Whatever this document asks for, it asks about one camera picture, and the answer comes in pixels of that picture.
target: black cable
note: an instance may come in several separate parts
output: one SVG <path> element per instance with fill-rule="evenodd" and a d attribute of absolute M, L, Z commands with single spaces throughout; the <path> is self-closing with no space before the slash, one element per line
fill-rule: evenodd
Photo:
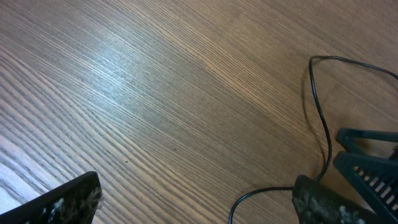
<path fill-rule="evenodd" d="M 364 67 L 368 67 L 368 68 L 373 68 L 373 69 L 378 70 L 380 72 L 387 73 L 387 74 L 391 75 L 392 77 L 394 77 L 397 80 L 398 80 L 398 75 L 396 75 L 395 73 L 392 73 L 392 72 L 390 72 L 388 70 L 385 70 L 383 68 L 374 66 L 374 65 L 358 62 L 358 61 L 355 61 L 355 60 L 351 60 L 351 59 L 343 58 L 343 57 L 339 57 L 339 56 L 319 56 L 318 55 L 318 56 L 312 56 L 310 58 L 310 61 L 308 63 L 308 70 L 310 72 L 310 81 L 311 81 L 312 95 L 313 95 L 313 99 L 315 101 L 315 106 L 317 107 L 317 110 L 318 110 L 319 117 L 320 117 L 320 119 L 322 121 L 323 129 L 325 130 L 326 140 L 328 142 L 328 159 L 326 160 L 326 163 L 323 166 L 322 171 L 315 178 L 315 181 L 319 181 L 323 177 L 323 175 L 325 175 L 326 171 L 329 168 L 330 161 L 331 161 L 332 147 L 331 147 L 331 139 L 330 139 L 328 125 L 326 124 L 325 117 L 323 116 L 321 105 L 319 104 L 319 100 L 318 100 L 317 89 L 315 88 L 315 80 L 313 78 L 313 70 L 312 70 L 312 61 L 313 61 L 313 59 L 320 59 L 320 60 L 333 59 L 333 60 L 340 60 L 340 61 L 343 61 L 343 62 L 353 63 L 353 64 L 356 64 L 356 65 L 360 65 L 360 66 L 364 66 Z M 250 197 L 252 195 L 261 193 L 261 192 L 274 191 L 274 190 L 293 190 L 293 187 L 266 187 L 266 188 L 263 188 L 263 189 L 253 190 L 252 192 L 249 192 L 249 193 L 243 195 L 242 197 L 237 199 L 237 201 L 234 203 L 234 205 L 231 208 L 231 212 L 229 213 L 229 224 L 232 224 L 232 219 L 233 219 L 233 215 L 234 215 L 234 212 L 236 210 L 236 207 L 244 199 L 246 199 L 246 198 L 248 198 L 248 197 Z"/>

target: table surface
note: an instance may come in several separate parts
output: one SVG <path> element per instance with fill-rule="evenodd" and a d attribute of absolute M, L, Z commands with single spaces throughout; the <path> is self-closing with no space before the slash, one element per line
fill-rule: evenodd
<path fill-rule="evenodd" d="M 398 72 L 397 11 L 394 0 L 1 1 L 0 213 L 95 170 L 95 223 L 226 223 L 247 191 L 317 175 L 326 141 L 308 60 Z M 397 131 L 391 77 L 337 61 L 314 72 L 333 156 L 340 127 Z M 334 167 L 322 184 L 362 203 Z M 291 192 L 245 200 L 235 221 L 297 223 Z"/>

